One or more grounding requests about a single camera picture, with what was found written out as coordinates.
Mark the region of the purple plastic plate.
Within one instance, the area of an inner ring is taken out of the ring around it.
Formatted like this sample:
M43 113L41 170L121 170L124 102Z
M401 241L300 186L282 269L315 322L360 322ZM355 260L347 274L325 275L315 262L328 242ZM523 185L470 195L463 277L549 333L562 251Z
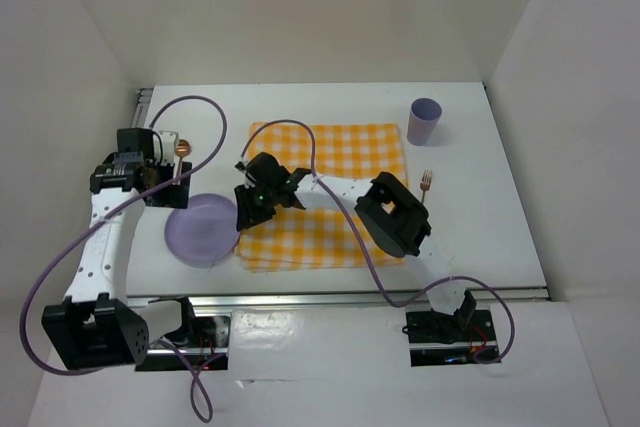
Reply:
M234 249L237 207L229 198L204 193L192 196L186 209L171 212L164 228L171 254L195 268L210 268Z

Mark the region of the copper spoon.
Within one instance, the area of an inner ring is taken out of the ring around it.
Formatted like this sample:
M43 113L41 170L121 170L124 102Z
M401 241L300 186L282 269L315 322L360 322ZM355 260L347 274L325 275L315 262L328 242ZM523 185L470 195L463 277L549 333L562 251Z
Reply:
M174 149L174 156L176 158L173 178L174 185L179 185L181 183L179 177L182 174L183 161L191 154L191 152L191 144L186 139L179 139Z

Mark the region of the yellow checkered cloth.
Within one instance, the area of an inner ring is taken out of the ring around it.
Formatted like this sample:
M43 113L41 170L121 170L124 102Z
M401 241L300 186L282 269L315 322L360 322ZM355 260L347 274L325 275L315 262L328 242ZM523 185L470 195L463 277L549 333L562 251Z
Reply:
M249 128L246 160L271 154L289 171L310 170L302 181L302 208L279 207L273 219L243 232L236 254L250 272L355 268L399 264L378 248L355 212L382 172L408 183L403 143L394 123L294 123Z

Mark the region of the copper fork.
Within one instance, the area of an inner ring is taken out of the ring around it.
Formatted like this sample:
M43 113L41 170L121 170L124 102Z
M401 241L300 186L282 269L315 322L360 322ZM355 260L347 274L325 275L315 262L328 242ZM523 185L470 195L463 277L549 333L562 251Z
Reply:
M425 202L426 194L430 191L433 181L433 171L425 170L420 180L421 203Z

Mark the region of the purple plastic cup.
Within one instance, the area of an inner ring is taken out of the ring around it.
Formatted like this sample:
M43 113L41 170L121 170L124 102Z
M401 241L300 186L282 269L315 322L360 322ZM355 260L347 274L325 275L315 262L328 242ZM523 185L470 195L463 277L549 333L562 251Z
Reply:
M407 127L407 140L415 146L424 145L442 116L441 105L430 98L412 102Z

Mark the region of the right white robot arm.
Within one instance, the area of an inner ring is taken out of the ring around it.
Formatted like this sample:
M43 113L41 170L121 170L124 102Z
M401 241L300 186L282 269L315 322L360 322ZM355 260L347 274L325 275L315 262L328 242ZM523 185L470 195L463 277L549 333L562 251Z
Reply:
M432 240L426 207L393 174L363 180L317 175L304 168L290 172L266 152L239 161L236 169L245 177L234 189L239 231L270 221L278 207L344 210L361 221L378 248L407 259L418 279L431 287L426 297L441 335L457 339L469 330L476 301L453 278Z

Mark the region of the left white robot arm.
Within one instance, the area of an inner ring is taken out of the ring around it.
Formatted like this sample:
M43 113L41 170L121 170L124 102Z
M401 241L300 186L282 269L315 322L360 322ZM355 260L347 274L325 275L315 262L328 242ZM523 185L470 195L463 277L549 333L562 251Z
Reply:
M91 234L63 301L44 309L42 326L70 373L139 365L156 340L186 346L198 321L184 297L131 307L126 278L135 231L146 208L184 209L190 170L179 135L147 128L117 132L117 149L90 176Z

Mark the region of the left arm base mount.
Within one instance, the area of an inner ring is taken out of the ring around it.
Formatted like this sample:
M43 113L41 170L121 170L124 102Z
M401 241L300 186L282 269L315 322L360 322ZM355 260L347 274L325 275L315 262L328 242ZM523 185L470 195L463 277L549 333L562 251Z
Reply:
M180 328L165 335L195 369L226 371L229 365L228 348L231 334L231 313L219 312L198 316L191 320L190 330ZM171 350L154 347L136 372L186 371L187 367Z

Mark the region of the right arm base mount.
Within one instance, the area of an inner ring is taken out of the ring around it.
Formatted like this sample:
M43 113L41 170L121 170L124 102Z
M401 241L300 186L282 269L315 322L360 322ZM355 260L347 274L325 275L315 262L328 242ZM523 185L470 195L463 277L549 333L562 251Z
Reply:
M432 311L408 311L402 333L408 338L412 367L489 363L500 350L488 309L477 310L460 330Z

